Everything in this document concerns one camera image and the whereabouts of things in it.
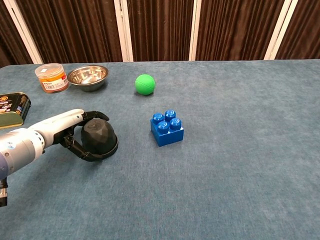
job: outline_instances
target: curtain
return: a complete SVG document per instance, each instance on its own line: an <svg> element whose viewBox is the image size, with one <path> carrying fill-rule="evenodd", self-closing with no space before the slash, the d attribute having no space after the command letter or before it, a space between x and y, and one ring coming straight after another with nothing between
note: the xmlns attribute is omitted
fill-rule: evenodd
<svg viewBox="0 0 320 240"><path fill-rule="evenodd" d="M0 68L32 63L5 3L0 0Z"/></svg>
<svg viewBox="0 0 320 240"><path fill-rule="evenodd" d="M16 0L44 63L121 62L113 0Z"/></svg>
<svg viewBox="0 0 320 240"><path fill-rule="evenodd" d="M127 0L134 61L189 59L194 0Z"/></svg>
<svg viewBox="0 0 320 240"><path fill-rule="evenodd" d="M319 0L298 1L275 58L320 59Z"/></svg>
<svg viewBox="0 0 320 240"><path fill-rule="evenodd" d="M196 60L262 60L284 0L202 0Z"/></svg>

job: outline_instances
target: blue lego brick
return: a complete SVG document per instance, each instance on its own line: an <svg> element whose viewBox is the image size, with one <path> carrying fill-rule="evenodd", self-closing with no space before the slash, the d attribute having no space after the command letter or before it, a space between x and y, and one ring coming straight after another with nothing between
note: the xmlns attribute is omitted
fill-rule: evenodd
<svg viewBox="0 0 320 240"><path fill-rule="evenodd" d="M150 119L151 132L158 146L173 144L184 139L184 128L182 121L176 116L172 109L164 114L157 112Z"/></svg>

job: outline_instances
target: black can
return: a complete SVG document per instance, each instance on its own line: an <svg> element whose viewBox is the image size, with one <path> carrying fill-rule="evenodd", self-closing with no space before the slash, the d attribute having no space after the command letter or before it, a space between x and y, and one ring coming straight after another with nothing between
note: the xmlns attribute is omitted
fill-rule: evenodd
<svg viewBox="0 0 320 240"><path fill-rule="evenodd" d="M0 129L24 124L31 101L23 92L0 95Z"/></svg>

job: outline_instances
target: black ball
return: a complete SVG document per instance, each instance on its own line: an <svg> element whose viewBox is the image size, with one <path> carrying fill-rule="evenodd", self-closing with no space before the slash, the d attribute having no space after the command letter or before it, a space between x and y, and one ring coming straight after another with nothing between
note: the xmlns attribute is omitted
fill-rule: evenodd
<svg viewBox="0 0 320 240"><path fill-rule="evenodd" d="M94 118L82 127L81 141L87 151L103 155L116 146L117 137L110 123L100 118Z"/></svg>

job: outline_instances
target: plastic container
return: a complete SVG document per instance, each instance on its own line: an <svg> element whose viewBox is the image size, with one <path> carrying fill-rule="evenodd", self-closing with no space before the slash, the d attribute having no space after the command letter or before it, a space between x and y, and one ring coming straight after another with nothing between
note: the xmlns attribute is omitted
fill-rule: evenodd
<svg viewBox="0 0 320 240"><path fill-rule="evenodd" d="M49 63L37 67L34 71L43 91L52 94L68 88L68 79L64 67L59 63Z"/></svg>

